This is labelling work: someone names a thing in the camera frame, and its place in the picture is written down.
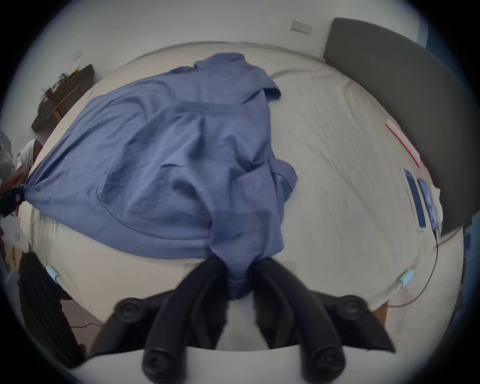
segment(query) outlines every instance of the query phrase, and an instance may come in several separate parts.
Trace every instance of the wall socket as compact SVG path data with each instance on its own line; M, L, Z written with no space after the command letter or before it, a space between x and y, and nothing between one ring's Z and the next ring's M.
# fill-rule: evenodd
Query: wall socket
M312 26L308 24L301 23L299 21L292 20L292 25L290 26L292 31L302 32L307 35L312 33Z

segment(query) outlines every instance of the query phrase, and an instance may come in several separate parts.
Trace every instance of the smartphone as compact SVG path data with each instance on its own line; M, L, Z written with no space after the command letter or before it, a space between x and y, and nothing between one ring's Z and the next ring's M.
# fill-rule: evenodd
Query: smartphone
M417 183L411 172L406 169L403 170L405 177L407 178L408 186L410 187L410 192L412 193L413 204L415 206L415 211L417 212L417 224L420 229L425 229L427 227L427 222L425 221L425 214L423 212L423 205L421 203L421 198L419 190L417 188Z
M428 190L427 183L423 179L417 180L421 194L423 196L423 201L425 206L428 209L428 216L430 216L430 223L432 224L432 231L435 232L438 229L437 218L435 217L435 211L433 209L432 197L430 196L430 191Z

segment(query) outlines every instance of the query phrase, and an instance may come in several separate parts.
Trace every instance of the white bed sheet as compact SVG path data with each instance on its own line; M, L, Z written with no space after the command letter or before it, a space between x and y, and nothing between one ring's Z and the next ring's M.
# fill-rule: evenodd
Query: white bed sheet
M310 289L355 294L370 309L385 302L396 280L435 246L418 230L402 168L432 181L385 126L383 107L361 86L321 61L252 44L204 43L138 58L95 84L58 124L36 165L93 97L217 52L240 52L279 86L270 103L272 147L299 177L287 201L282 233L285 262ZM148 259L119 252L50 219L29 203L20 222L43 265L99 320L126 297L143 298L175 286L194 259Z

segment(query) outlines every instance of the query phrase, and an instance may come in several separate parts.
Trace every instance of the wooden furniture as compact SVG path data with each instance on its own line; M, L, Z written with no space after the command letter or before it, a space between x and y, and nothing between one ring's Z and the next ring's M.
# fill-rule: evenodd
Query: wooden furniture
M61 84L47 102L40 107L32 124L35 132L53 130L63 116L94 84L95 73L92 65L87 65Z

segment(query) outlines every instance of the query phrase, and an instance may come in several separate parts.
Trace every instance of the blue cloth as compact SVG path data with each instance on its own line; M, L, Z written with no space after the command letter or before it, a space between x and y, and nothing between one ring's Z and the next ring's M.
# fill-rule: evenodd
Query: blue cloth
M216 254L239 297L249 265L283 249L297 180L270 146L267 103L279 97L239 53L95 97L30 175L25 199L119 251Z

